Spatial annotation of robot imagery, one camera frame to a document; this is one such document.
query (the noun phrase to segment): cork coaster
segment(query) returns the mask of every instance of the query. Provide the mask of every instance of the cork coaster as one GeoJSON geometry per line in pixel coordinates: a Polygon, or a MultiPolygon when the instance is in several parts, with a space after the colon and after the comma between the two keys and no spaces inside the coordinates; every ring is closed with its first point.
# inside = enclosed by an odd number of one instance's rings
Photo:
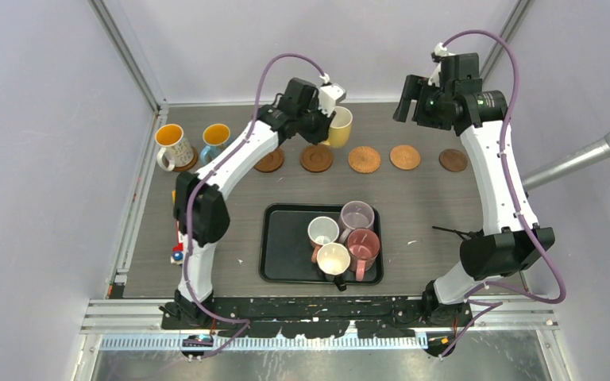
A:
{"type": "Polygon", "coordinates": [[[282,148],[277,148],[268,155],[265,155],[258,164],[253,166],[253,169],[269,173],[280,169],[282,164],[284,164],[284,151],[282,151],[282,148]]]}
{"type": "Polygon", "coordinates": [[[371,173],[377,171],[382,159],[375,149],[362,146],[350,151],[347,161],[353,170],[359,173],[371,173]]]}
{"type": "Polygon", "coordinates": [[[397,145],[389,153],[389,159],[399,169],[411,170],[419,165],[422,157],[410,145],[397,145]]]}
{"type": "Polygon", "coordinates": [[[451,172],[464,171],[466,166],[469,165],[469,160],[466,159],[464,153],[451,148],[441,152],[441,155],[438,156],[438,161],[445,169],[451,172]]]}
{"type": "Polygon", "coordinates": [[[311,145],[300,154],[300,165],[310,172],[324,172],[333,164],[333,153],[325,145],[311,145]]]}
{"type": "Polygon", "coordinates": [[[193,168],[197,163],[198,163],[198,150],[195,149],[195,147],[191,147],[193,148],[193,160],[191,160],[190,163],[188,163],[188,165],[184,165],[183,167],[174,167],[174,169],[172,169],[172,171],[174,172],[183,172],[183,171],[187,171],[191,168],[193,168]]]}

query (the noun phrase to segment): microphone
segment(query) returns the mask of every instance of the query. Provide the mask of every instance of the microphone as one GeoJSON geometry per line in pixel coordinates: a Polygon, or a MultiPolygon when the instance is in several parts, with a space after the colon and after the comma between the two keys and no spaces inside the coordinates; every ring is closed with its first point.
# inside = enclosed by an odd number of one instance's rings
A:
{"type": "Polygon", "coordinates": [[[576,152],[522,176],[526,192],[610,157],[610,132],[576,152]]]}

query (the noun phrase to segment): wooden table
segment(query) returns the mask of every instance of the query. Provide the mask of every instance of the wooden table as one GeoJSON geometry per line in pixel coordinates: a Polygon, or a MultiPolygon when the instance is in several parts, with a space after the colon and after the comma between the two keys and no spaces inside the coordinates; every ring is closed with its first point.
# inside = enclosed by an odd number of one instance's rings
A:
{"type": "MultiPolygon", "coordinates": [[[[285,155],[282,168],[268,174],[251,170],[235,187],[226,200],[230,228],[219,241],[214,258],[215,295],[340,295],[332,285],[268,283],[258,275],[264,211],[275,202],[343,204],[361,200],[379,211],[384,279],[376,286],[350,286],[346,295],[421,294],[430,280],[457,263],[460,238],[431,226],[464,231],[482,226],[481,200],[471,167],[452,173],[438,163],[443,149],[464,150],[459,139],[454,132],[394,122],[394,103],[346,107],[354,117],[352,136],[344,148],[334,150],[328,171],[305,171],[299,155],[307,142],[294,137],[281,146],[285,155]],[[422,155],[415,170],[402,171],[389,161],[389,152],[399,144],[410,144],[422,155]],[[382,156],[376,172],[358,174],[347,164],[347,154],[359,145],[372,146],[382,156]]],[[[173,107],[167,122],[182,125],[200,150],[202,131],[208,125],[224,123],[236,137],[250,117],[250,106],[173,107]]],[[[153,172],[125,297],[171,297],[180,280],[181,267],[169,263],[176,244],[172,217],[175,179],[176,173],[158,167],[153,172]]],[[[519,276],[510,280],[521,284],[519,276]]]]}

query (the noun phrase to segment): mug handle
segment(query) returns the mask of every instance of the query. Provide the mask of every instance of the mug handle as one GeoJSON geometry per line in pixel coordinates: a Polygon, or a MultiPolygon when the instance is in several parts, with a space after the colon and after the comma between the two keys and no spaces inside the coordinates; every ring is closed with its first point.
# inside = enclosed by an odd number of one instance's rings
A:
{"type": "Polygon", "coordinates": [[[333,283],[338,288],[338,291],[343,292],[343,291],[347,290],[347,284],[345,283],[345,280],[342,278],[342,275],[336,275],[333,278],[333,283]]]}
{"type": "Polygon", "coordinates": [[[209,162],[211,162],[211,157],[209,156],[211,149],[212,149],[212,147],[210,145],[207,145],[200,152],[200,159],[202,159],[202,163],[204,165],[207,165],[207,164],[209,164],[209,162]]]}
{"type": "Polygon", "coordinates": [[[315,250],[312,252],[312,263],[317,263],[317,254],[319,254],[319,249],[322,248],[321,245],[316,245],[315,250]]]}
{"type": "Polygon", "coordinates": [[[355,273],[357,282],[361,282],[364,280],[364,274],[366,273],[366,260],[357,261],[357,270],[355,271],[355,273]]]}
{"type": "Polygon", "coordinates": [[[156,156],[156,163],[158,163],[160,168],[164,169],[167,172],[174,171],[174,158],[168,155],[168,150],[165,147],[160,148],[160,151],[158,151],[158,154],[156,156]],[[162,161],[163,159],[167,159],[168,165],[164,165],[164,162],[162,161]]]}
{"type": "Polygon", "coordinates": [[[345,242],[347,242],[347,237],[349,237],[349,234],[352,233],[352,231],[353,229],[345,228],[345,230],[340,233],[340,238],[338,238],[338,242],[340,242],[341,244],[345,244],[345,242]]]}

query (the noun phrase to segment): coffee mug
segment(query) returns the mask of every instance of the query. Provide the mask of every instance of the coffee mug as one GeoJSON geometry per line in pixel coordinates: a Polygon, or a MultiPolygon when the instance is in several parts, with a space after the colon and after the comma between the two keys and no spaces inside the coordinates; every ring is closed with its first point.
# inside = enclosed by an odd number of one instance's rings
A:
{"type": "Polygon", "coordinates": [[[331,242],[323,245],[317,252],[317,265],[319,270],[329,282],[333,282],[339,291],[347,290],[342,275],[345,274],[351,259],[349,251],[341,244],[331,242]]]}
{"type": "Polygon", "coordinates": [[[221,155],[230,143],[230,128],[227,125],[217,123],[204,129],[202,140],[207,146],[200,152],[200,159],[207,165],[212,160],[221,155]]]}
{"type": "Polygon", "coordinates": [[[380,238],[372,230],[356,229],[347,237],[347,249],[351,259],[349,269],[354,271],[357,282],[360,282],[380,252],[380,238]]]}
{"type": "Polygon", "coordinates": [[[338,239],[340,228],[338,223],[330,217],[317,217],[310,221],[307,226],[307,236],[314,251],[312,252],[312,263],[317,263],[317,252],[319,249],[330,242],[338,239]]]}
{"type": "Polygon", "coordinates": [[[347,143],[352,132],[352,112],[342,106],[335,106],[335,116],[328,128],[328,139],[321,144],[331,148],[341,148],[347,143]]]}
{"type": "Polygon", "coordinates": [[[193,161],[195,154],[180,125],[163,125],[156,131],[156,143],[160,146],[156,162],[165,171],[185,167],[193,161]]]}
{"type": "Polygon", "coordinates": [[[347,202],[340,211],[338,223],[343,229],[338,242],[344,244],[349,234],[355,229],[372,229],[375,211],[370,205],[361,201],[347,202]]]}

